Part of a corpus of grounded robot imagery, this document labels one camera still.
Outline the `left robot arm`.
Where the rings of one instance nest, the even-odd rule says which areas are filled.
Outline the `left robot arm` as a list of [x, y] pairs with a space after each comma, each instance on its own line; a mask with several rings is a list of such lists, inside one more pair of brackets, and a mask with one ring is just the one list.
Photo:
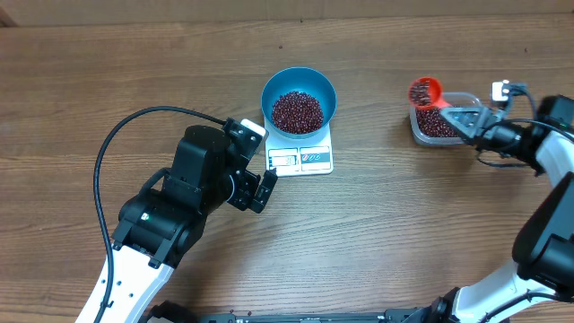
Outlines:
[[210, 213], [224, 203], [261, 213], [277, 175], [256, 175], [247, 166], [267, 137], [248, 119], [230, 118], [220, 129], [188, 127], [172, 165], [120, 209], [111, 253], [78, 321], [138, 321], [202, 237]]

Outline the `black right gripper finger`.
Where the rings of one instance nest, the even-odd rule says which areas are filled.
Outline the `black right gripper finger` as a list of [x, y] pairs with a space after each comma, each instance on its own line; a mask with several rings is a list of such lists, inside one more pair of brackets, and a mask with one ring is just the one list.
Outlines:
[[447, 107], [440, 111], [440, 116], [451, 124], [476, 124], [484, 116], [491, 113], [489, 108], [478, 107]]
[[470, 144], [474, 137], [474, 121], [470, 114], [445, 114], [441, 118], [450, 126], [461, 140]]

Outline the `orange scoop with blue handle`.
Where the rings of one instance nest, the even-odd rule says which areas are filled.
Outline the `orange scoop with blue handle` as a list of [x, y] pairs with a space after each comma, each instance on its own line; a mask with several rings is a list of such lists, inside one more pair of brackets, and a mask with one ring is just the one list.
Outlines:
[[440, 81], [432, 76], [423, 76], [414, 80], [409, 86], [407, 97], [416, 109], [444, 109], [450, 107], [450, 104], [443, 98], [443, 89]]

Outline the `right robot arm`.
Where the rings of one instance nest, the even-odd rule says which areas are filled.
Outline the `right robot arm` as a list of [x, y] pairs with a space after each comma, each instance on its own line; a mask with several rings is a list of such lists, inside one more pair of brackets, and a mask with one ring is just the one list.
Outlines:
[[525, 163], [551, 182], [548, 197], [519, 231], [512, 259], [476, 284], [455, 288], [412, 322], [503, 322], [545, 301], [573, 301], [573, 101], [543, 99], [532, 119], [486, 107], [444, 108], [466, 144]]

